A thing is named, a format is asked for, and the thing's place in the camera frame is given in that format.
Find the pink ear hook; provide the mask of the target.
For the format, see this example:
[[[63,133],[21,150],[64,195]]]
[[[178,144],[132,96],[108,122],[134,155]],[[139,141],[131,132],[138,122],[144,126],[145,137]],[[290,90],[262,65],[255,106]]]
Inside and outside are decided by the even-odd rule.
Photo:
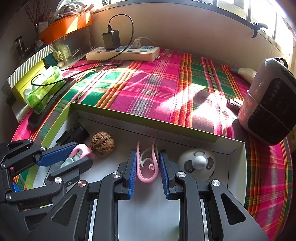
[[[137,142],[137,177],[145,184],[154,182],[159,174],[159,152],[156,139],[152,146],[140,151],[140,141]]]

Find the pink case with green disc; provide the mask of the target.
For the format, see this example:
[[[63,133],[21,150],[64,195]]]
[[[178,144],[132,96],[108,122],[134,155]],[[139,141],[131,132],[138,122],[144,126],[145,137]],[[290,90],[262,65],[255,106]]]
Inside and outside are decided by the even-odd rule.
[[[72,152],[70,153],[69,157],[63,162],[60,168],[63,168],[67,165],[70,165],[84,157],[88,157],[90,159],[94,158],[94,154],[92,150],[85,144],[77,145]]]

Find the black charger adapter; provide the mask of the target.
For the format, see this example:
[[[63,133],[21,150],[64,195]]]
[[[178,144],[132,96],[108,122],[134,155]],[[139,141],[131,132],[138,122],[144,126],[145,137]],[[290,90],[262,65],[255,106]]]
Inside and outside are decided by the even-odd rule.
[[[106,50],[114,50],[121,46],[118,30],[112,30],[111,26],[107,27],[107,32],[102,34]]]

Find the white panda face toy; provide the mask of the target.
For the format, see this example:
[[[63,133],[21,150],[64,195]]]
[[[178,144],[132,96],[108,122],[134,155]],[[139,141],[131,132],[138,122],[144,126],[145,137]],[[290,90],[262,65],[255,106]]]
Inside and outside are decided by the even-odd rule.
[[[178,158],[181,171],[200,181],[207,181],[215,171],[215,157],[212,151],[202,148],[189,149]]]

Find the black smartphone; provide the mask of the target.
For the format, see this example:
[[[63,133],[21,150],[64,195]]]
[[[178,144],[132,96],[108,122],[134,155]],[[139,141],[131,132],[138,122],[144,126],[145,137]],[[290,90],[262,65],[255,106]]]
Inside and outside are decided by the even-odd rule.
[[[49,112],[55,104],[63,97],[64,94],[74,85],[75,79],[73,77],[66,78],[65,83],[54,94],[46,94],[41,102],[34,108],[32,114],[29,116],[28,124],[36,130],[45,120]]]

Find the orange tray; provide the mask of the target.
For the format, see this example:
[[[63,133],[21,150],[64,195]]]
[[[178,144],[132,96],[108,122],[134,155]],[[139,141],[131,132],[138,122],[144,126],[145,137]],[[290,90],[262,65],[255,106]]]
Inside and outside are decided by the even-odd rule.
[[[46,45],[49,45],[56,40],[75,32],[84,27],[92,25],[91,13],[89,11],[74,14],[61,18],[55,21],[45,30],[43,30],[39,35],[39,40],[43,41]]]

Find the black folding knife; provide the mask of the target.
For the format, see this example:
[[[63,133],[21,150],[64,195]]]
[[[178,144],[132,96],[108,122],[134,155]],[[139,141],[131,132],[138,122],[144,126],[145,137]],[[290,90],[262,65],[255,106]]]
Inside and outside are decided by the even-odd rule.
[[[77,122],[69,131],[65,131],[60,136],[60,138],[58,138],[56,144],[59,146],[68,144],[70,142],[82,144],[89,136],[90,134],[88,133],[86,128],[83,127],[81,123]]]

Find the black window latch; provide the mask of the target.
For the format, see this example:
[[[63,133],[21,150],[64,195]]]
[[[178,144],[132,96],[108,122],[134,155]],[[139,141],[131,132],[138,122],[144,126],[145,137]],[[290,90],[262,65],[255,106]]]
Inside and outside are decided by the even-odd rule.
[[[253,38],[255,38],[257,36],[257,32],[259,30],[261,30],[261,28],[268,29],[268,26],[266,24],[263,24],[263,23],[254,23],[253,24],[253,35],[252,35],[251,39],[253,39]]]

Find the plaid pink green tablecloth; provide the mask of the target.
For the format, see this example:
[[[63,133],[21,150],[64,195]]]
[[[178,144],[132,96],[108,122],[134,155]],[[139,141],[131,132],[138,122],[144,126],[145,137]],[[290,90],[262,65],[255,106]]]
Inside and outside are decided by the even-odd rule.
[[[64,76],[76,84],[36,130],[23,118],[13,140],[35,140],[69,102],[107,108],[214,133],[245,142],[247,188],[245,208],[270,240],[286,227],[292,201],[292,158],[288,140],[268,146],[241,128],[227,108],[228,99],[243,100],[249,84],[230,67],[204,57],[161,49],[154,62],[125,61],[121,67],[99,67],[80,60]]]

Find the pink black mini heater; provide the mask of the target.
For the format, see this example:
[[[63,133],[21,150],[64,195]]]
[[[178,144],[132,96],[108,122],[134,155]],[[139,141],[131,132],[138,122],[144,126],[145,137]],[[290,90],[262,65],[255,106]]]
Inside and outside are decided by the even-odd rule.
[[[240,125],[270,146],[295,127],[295,77],[283,58],[262,61],[238,113]]]

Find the yellow green box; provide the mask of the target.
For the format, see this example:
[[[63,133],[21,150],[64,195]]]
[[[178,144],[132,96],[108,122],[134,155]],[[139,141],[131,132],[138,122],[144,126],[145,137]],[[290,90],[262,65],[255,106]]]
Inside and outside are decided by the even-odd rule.
[[[27,89],[28,86],[31,84],[32,78],[35,77],[37,74],[41,74],[44,70],[45,64],[43,60],[41,60],[18,81],[13,89],[11,89],[12,94],[17,100],[25,102],[23,91]]]

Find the green tissue pack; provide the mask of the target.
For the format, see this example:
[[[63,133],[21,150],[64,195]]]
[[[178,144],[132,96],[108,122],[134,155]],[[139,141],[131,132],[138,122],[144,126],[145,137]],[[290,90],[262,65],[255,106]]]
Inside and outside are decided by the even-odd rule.
[[[30,81],[23,91],[27,105],[37,114],[45,110],[50,99],[66,83],[58,66],[50,66]]]

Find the brown carved walnut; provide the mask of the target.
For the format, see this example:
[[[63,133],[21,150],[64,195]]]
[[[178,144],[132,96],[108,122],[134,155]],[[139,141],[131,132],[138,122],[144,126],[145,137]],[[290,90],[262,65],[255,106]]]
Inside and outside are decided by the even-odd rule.
[[[96,156],[107,156],[115,149],[115,140],[108,132],[98,132],[91,140],[90,149]]]

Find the striped white box lid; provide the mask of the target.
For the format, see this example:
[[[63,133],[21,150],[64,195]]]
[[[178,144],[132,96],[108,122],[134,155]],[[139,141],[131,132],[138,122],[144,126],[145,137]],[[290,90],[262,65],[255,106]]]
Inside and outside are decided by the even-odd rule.
[[[11,89],[18,83],[18,81],[30,70],[32,69],[36,64],[38,64],[41,60],[43,60],[45,57],[47,57],[49,54],[53,53],[54,47],[53,44],[50,44],[40,51],[38,51],[36,54],[34,54],[32,57],[30,57],[28,60],[26,60],[22,65],[20,65],[7,79],[7,82]]]

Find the white power strip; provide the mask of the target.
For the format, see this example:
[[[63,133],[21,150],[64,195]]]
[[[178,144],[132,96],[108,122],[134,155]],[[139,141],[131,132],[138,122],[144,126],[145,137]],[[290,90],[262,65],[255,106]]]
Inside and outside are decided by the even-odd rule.
[[[130,60],[130,61],[145,61],[153,62],[159,59],[159,47],[142,46],[132,49],[131,46],[123,52],[126,46],[120,46],[114,50],[106,50],[105,47],[98,47],[86,54],[86,59],[90,60]]]

